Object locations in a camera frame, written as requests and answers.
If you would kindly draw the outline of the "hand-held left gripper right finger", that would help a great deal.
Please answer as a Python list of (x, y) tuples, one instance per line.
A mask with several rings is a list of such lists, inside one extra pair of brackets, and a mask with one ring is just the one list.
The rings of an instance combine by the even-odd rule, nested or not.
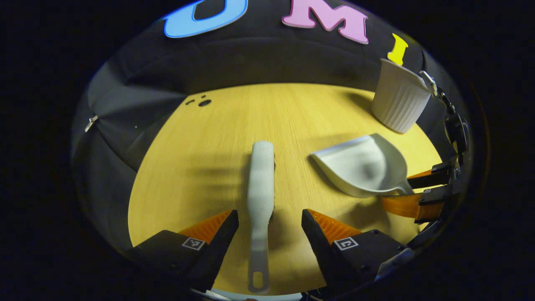
[(360, 231), (309, 208), (301, 226), (333, 293), (366, 286), (409, 261), (409, 248), (379, 230)]

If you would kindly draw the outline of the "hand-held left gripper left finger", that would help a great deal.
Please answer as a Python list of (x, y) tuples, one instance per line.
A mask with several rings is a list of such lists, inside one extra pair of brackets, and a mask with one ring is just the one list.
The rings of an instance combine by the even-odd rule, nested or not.
[(228, 210), (179, 232), (159, 231), (127, 255), (168, 282), (204, 293), (214, 285), (238, 227), (237, 210)]

